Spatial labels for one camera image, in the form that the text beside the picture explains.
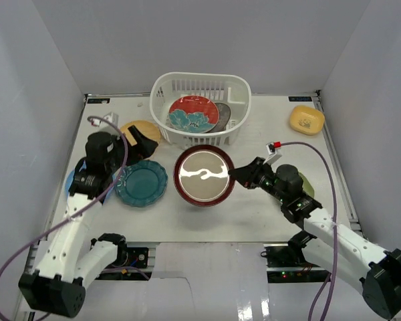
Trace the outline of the white plastic dish basket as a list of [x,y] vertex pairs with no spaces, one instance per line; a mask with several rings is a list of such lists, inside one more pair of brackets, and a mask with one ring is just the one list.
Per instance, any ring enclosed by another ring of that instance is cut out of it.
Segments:
[[[171,106],[185,96],[202,96],[226,104],[230,108],[230,118],[225,128],[218,132],[191,132],[192,123],[205,128],[207,115],[195,120],[187,116],[182,122],[183,130],[172,125],[176,117],[169,116]],[[159,125],[162,136],[170,144],[183,149],[200,144],[222,147],[232,144],[244,127],[251,111],[251,89],[248,83],[234,75],[202,74],[189,72],[169,72],[160,76],[150,93],[150,113]]]

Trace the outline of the round light blue plate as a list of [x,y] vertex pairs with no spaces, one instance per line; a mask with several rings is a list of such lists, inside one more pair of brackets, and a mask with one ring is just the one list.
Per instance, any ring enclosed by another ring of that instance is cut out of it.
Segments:
[[83,157],[78,161],[75,168],[70,172],[70,174],[68,175],[68,177],[65,181],[65,184],[64,184],[65,198],[68,198],[68,196],[70,194],[70,187],[73,183],[74,175],[76,173],[79,173],[81,170],[83,170],[85,168],[86,168],[86,158]]

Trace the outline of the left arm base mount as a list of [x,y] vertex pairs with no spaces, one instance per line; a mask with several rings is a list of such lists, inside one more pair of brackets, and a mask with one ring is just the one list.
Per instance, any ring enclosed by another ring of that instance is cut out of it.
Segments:
[[109,265],[97,279],[107,281],[148,281],[152,275],[149,267],[148,247],[129,247],[126,261]]

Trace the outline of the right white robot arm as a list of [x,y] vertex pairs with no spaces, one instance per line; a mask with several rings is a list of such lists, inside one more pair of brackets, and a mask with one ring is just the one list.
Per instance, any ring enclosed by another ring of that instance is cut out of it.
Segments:
[[250,164],[229,170],[246,189],[260,188],[281,204],[283,216],[300,228],[288,242],[293,265],[308,262],[328,270],[360,293],[368,307],[385,320],[401,311],[401,250],[389,251],[369,242],[331,215],[303,190],[296,167],[272,170],[257,157]]

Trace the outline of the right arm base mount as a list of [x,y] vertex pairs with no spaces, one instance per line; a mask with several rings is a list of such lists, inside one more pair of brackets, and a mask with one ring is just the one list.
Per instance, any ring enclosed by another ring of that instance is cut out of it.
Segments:
[[260,256],[266,260],[269,284],[320,283],[329,274],[307,262],[302,254],[294,254],[286,243],[269,244]]

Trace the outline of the dark red rimmed plate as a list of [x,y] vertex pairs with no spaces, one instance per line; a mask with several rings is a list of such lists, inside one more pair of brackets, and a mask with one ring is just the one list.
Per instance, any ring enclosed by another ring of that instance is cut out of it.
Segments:
[[216,146],[202,144],[186,149],[173,169],[174,186],[188,203],[212,207],[227,199],[235,186],[229,171],[235,166],[230,156]]

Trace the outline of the yellow square dish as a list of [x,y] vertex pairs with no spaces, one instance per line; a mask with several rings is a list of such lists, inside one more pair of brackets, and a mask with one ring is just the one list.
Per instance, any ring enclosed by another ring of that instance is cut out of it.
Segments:
[[290,127],[308,136],[321,132],[324,124],[324,114],[315,108],[305,105],[295,106],[289,117]]

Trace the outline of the grey deer pattern plate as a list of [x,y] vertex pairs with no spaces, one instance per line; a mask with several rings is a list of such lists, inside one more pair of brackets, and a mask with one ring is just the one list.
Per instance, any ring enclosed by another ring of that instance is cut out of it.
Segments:
[[226,130],[227,124],[231,117],[231,109],[227,104],[216,102],[215,105],[219,111],[219,120],[217,124],[209,131],[209,133],[222,132]]

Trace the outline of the red teal floral plate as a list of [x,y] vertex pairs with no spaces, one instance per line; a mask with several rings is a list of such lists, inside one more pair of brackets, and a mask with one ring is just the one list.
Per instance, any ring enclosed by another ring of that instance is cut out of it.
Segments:
[[212,130],[219,117],[219,109],[213,101],[196,95],[175,100],[168,111],[173,129],[194,134],[204,134]]

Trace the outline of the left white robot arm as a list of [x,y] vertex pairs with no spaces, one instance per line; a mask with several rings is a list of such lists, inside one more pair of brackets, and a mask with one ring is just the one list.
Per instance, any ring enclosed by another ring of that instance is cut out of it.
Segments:
[[31,273],[24,273],[19,289],[33,310],[74,318],[84,303],[89,285],[111,265],[120,267],[128,259],[126,239],[105,233],[93,240],[91,250],[80,257],[84,239],[100,212],[118,171],[152,156],[156,141],[135,126],[129,132],[136,141],[106,131],[90,134],[68,189],[65,225],[55,233],[49,247]]

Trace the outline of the teal scalloped plate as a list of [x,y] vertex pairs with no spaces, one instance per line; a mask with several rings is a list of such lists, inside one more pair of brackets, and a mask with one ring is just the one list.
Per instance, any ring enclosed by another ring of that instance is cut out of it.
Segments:
[[157,202],[164,195],[167,184],[168,175],[162,165],[142,160],[124,168],[115,191],[123,204],[142,208]]

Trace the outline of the green square dish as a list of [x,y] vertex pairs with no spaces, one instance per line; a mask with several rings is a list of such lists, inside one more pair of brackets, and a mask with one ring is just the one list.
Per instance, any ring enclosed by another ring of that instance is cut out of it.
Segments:
[[315,190],[312,186],[312,184],[309,182],[309,180],[307,179],[307,177],[299,172],[299,176],[301,177],[303,184],[302,184],[302,188],[303,191],[310,197],[314,198],[315,197]]

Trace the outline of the round yellow plate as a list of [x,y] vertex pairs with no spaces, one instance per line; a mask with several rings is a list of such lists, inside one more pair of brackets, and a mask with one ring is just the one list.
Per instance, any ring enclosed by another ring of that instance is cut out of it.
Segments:
[[141,134],[144,135],[146,138],[153,140],[157,144],[160,144],[161,134],[157,126],[146,120],[135,120],[126,123],[120,128],[120,130],[124,133],[124,135],[128,139],[130,145],[133,146],[134,148],[137,146],[137,142],[136,139],[131,134],[131,132],[129,131],[129,128],[131,126],[135,126],[141,132]]

